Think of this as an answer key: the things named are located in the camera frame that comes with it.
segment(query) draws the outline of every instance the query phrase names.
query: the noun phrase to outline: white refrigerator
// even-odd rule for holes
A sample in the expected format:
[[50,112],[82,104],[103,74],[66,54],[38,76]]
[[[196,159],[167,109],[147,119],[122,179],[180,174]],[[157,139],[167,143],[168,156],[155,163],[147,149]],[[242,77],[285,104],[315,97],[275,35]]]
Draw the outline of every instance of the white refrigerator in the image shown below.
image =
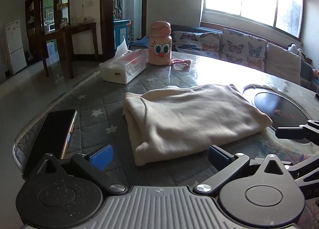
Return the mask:
[[14,75],[27,66],[22,46],[20,20],[7,24],[5,35],[8,45],[8,68],[10,73]]

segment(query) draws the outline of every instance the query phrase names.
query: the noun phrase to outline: blue gripper pad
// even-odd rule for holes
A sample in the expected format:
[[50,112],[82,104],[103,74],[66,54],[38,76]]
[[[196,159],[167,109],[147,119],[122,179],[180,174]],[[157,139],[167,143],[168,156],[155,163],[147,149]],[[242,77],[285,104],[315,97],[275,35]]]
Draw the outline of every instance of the blue gripper pad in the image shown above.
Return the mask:
[[89,155],[89,162],[99,170],[104,170],[113,159],[113,148],[110,144]]

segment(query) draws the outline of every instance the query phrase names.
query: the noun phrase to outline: doorway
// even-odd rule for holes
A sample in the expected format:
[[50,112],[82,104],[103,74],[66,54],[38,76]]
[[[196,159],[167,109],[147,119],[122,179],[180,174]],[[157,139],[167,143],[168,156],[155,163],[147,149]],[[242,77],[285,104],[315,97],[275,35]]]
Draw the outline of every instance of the doorway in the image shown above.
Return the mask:
[[142,36],[142,0],[114,0],[113,3],[114,20],[130,20],[128,42],[140,39]]
[[123,38],[129,45],[146,35],[146,2],[147,0],[100,0],[101,38],[105,59],[114,56],[115,49]]

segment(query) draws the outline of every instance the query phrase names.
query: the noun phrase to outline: wooden console table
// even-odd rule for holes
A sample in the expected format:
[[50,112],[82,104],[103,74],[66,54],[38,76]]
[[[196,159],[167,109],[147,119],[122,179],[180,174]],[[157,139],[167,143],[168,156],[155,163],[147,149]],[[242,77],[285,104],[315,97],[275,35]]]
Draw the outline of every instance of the wooden console table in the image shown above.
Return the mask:
[[72,58],[74,55],[73,52],[73,43],[72,43],[72,35],[77,34],[80,32],[84,32],[87,30],[92,30],[92,37],[93,37],[93,45],[94,45],[94,54],[95,54],[95,60],[98,60],[98,41],[97,41],[97,35],[96,35],[96,22],[89,23],[89,24],[83,24],[78,26],[70,26],[68,28],[60,29],[56,32],[45,34],[41,36],[41,58],[43,62],[44,72],[45,76],[49,76],[49,72],[47,69],[47,62],[43,54],[43,50],[47,50],[47,41],[52,39],[63,39],[64,48],[65,48],[65,56],[66,60],[68,62],[68,69],[70,78],[74,78],[73,68],[72,68]]

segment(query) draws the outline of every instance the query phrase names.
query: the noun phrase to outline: table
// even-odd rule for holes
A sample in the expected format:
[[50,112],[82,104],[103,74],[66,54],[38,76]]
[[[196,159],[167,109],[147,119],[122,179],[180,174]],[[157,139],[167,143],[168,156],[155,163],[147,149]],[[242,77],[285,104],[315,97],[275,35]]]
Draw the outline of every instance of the table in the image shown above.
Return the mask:
[[[319,103],[315,93],[308,89],[245,66],[179,52],[173,52],[172,55],[174,58],[192,59],[191,67],[182,70],[175,66],[147,64],[146,69],[127,85],[102,81],[99,71],[81,81],[70,92],[52,102],[21,130],[12,151],[17,166],[20,170],[23,169],[32,142],[46,114],[49,111],[75,108],[79,115],[67,149],[67,158],[76,153],[90,153],[103,145],[111,144],[114,157],[105,172],[126,186],[189,185],[192,188],[216,172],[208,161],[207,153],[136,167],[126,120],[122,116],[126,92],[143,94],[148,90],[161,89],[169,85],[188,88],[209,83],[234,84],[240,92],[250,84],[268,86],[292,98],[309,118],[319,120]],[[250,158],[264,158],[267,154],[276,154],[281,160],[293,163],[307,158],[307,151],[314,154],[318,149],[310,143],[304,146],[307,151],[292,141],[291,145],[298,147],[285,148],[276,141],[273,130],[267,128],[264,132],[224,145],[222,148],[231,154],[243,152]],[[314,199],[307,200],[306,204],[307,208],[298,225],[304,229],[311,228],[312,225],[315,228],[317,218],[312,212],[317,214],[318,207]]]
[[69,75],[70,75],[70,78],[72,79],[74,78],[74,73],[72,68],[72,57],[74,55],[72,35],[80,33],[80,32],[84,32],[87,30],[92,30],[95,60],[98,61],[98,42],[97,42],[97,35],[96,35],[96,22],[83,24],[83,25],[77,25],[77,26],[70,26],[67,28],[60,29],[56,32],[52,32],[52,33],[41,36],[41,51],[42,51],[41,58],[43,62],[45,76],[47,77],[49,76],[49,72],[47,69],[47,62],[43,53],[44,50],[47,50],[46,41],[52,40],[52,39],[60,39],[60,38],[63,39],[64,48],[65,48],[65,56],[68,63]]

